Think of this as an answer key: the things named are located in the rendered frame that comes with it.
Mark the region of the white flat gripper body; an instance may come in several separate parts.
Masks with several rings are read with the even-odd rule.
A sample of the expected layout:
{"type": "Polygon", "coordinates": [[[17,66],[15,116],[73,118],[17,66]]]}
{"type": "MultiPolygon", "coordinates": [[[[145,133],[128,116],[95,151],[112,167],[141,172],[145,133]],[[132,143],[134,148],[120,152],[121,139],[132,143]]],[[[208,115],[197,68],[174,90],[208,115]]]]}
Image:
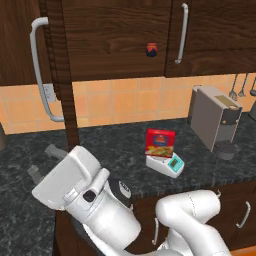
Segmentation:
{"type": "Polygon", "coordinates": [[[53,210],[64,210],[64,198],[72,189],[80,193],[101,169],[99,161],[84,147],[76,146],[32,190],[32,195],[53,210]]]}

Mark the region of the open dark wood cabinet door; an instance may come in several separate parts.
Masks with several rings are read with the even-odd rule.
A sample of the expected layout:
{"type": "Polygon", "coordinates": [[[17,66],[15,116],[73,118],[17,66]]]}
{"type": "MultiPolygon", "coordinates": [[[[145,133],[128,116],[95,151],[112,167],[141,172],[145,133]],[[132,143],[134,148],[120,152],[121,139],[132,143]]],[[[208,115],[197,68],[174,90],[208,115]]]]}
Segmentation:
{"type": "Polygon", "coordinates": [[[71,151],[80,144],[70,61],[62,10],[62,0],[39,0],[40,14],[49,24],[44,28],[50,71],[54,90],[61,102],[67,136],[66,149],[71,151]]]}

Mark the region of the dark wood base cabinet door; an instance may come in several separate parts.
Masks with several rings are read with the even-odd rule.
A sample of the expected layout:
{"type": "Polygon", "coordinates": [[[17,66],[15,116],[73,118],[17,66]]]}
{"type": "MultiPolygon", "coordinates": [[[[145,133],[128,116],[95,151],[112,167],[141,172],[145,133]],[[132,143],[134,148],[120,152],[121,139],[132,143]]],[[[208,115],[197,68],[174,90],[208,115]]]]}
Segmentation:
{"type": "Polygon", "coordinates": [[[230,249],[241,249],[256,245],[256,181],[227,185],[221,196],[222,210],[225,216],[223,224],[226,225],[228,236],[226,242],[230,249]],[[245,225],[239,229],[246,212],[248,201],[251,205],[250,215],[245,225]]]}
{"type": "Polygon", "coordinates": [[[137,239],[133,241],[126,250],[134,254],[143,254],[156,250],[165,240],[168,229],[159,225],[157,243],[153,244],[155,235],[155,206],[159,197],[134,198],[133,213],[141,224],[141,232],[137,239]]]}

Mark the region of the white digital scale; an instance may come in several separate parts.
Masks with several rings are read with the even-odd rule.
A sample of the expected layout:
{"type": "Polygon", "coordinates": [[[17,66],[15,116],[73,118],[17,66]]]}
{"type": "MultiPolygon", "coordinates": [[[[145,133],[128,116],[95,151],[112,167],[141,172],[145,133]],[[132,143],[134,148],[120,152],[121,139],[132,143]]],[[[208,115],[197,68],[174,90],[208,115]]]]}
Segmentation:
{"type": "Polygon", "coordinates": [[[147,155],[146,165],[161,174],[177,178],[182,173],[185,163],[176,153],[173,153],[171,158],[147,155]]]}

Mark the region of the red boxed food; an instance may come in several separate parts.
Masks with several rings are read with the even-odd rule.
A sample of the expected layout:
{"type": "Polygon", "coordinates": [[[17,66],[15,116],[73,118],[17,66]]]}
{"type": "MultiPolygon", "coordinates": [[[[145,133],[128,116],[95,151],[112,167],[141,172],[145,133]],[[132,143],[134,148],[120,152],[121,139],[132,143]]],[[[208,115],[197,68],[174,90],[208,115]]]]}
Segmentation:
{"type": "Polygon", "coordinates": [[[174,150],[176,132],[174,130],[148,129],[146,131],[145,154],[171,158],[174,150]]]}

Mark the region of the dark wood cabinet interior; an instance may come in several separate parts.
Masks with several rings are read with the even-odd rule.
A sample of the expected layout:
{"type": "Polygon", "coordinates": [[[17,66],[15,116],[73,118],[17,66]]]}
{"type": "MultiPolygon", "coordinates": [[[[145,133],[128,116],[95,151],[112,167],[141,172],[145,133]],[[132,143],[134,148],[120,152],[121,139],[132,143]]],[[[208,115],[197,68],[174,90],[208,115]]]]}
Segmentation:
{"type": "Polygon", "coordinates": [[[62,10],[74,81],[164,74],[171,0],[62,0],[62,10]]]}

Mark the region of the closed dark wood cabinet door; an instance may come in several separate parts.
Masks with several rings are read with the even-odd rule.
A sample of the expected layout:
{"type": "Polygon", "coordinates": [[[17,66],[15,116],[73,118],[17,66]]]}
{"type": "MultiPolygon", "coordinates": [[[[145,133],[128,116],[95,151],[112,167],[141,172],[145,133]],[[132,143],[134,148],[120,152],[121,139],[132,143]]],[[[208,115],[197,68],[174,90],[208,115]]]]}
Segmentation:
{"type": "Polygon", "coordinates": [[[165,76],[190,77],[256,72],[256,0],[173,0],[165,76]],[[182,62],[178,57],[189,8],[182,62]]]}

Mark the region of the dark jar with red lid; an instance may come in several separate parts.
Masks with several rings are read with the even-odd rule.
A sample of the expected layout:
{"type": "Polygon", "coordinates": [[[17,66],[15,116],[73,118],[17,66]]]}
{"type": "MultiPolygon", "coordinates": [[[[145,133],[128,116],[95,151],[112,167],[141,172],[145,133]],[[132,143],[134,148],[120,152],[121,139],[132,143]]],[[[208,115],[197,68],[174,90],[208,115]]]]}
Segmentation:
{"type": "Polygon", "coordinates": [[[158,47],[156,43],[150,42],[147,44],[146,55],[148,57],[155,57],[157,55],[157,52],[158,52],[158,47]]]}

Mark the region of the grey coffee machine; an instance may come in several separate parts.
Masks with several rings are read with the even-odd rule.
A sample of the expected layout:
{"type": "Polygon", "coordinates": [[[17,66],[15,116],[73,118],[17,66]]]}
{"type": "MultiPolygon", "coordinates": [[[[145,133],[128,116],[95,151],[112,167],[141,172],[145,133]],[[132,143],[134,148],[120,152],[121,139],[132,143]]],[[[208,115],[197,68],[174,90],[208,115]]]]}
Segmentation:
{"type": "Polygon", "coordinates": [[[188,124],[205,146],[223,160],[236,153],[233,138],[242,106],[213,86],[194,86],[188,124]]]}

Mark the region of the grey hanging slotted utensil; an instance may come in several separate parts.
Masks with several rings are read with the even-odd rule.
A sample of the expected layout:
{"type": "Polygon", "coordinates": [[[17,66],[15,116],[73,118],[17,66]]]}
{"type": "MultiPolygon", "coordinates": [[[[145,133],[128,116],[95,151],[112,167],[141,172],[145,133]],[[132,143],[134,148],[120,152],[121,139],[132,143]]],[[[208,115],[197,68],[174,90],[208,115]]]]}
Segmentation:
{"type": "Polygon", "coordinates": [[[233,99],[234,101],[237,101],[237,97],[238,97],[237,93],[235,92],[235,85],[236,85],[237,77],[238,77],[238,74],[235,74],[233,85],[232,85],[231,91],[229,92],[229,97],[231,99],[233,99]]]}

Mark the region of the grey hanging ladle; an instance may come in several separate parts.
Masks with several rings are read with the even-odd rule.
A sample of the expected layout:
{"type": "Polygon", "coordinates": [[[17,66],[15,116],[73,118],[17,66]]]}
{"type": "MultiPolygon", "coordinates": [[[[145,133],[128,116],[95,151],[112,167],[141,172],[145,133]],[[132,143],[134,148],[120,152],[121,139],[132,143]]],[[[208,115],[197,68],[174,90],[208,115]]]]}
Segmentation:
{"type": "Polygon", "coordinates": [[[245,74],[245,78],[244,78],[244,81],[243,81],[243,85],[242,85],[242,87],[241,87],[240,92],[238,93],[238,96],[239,96],[239,97],[245,97],[244,87],[245,87],[245,85],[246,85],[247,78],[248,78],[248,73],[245,74]]]}

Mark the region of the dark grey appliance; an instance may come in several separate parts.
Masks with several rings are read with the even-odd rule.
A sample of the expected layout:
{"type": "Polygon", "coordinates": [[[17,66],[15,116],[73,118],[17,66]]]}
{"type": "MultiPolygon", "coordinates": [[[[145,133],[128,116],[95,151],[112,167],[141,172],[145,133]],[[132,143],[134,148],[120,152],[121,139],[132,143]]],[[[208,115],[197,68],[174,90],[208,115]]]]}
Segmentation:
{"type": "Polygon", "coordinates": [[[252,105],[252,108],[248,114],[253,120],[256,121],[256,100],[254,102],[254,104],[252,105]]]}

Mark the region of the white wall socket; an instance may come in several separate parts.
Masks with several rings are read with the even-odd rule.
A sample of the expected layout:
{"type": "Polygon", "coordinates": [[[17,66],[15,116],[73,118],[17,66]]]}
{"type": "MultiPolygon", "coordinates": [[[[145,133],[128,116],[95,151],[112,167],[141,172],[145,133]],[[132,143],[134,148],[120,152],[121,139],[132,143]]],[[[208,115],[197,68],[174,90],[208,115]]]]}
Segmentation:
{"type": "Polygon", "coordinates": [[[44,92],[45,92],[47,101],[49,103],[55,102],[56,96],[55,96],[53,84],[52,83],[44,84],[43,87],[44,87],[44,92]]]}

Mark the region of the dark wood wall cabinet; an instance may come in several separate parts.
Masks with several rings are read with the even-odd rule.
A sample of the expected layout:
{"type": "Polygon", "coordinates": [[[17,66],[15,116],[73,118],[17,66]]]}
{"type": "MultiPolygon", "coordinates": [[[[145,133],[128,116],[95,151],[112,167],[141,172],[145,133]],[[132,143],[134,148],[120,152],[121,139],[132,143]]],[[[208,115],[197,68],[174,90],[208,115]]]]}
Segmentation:
{"type": "Polygon", "coordinates": [[[36,84],[30,47],[39,0],[0,0],[0,86],[36,84]]]}

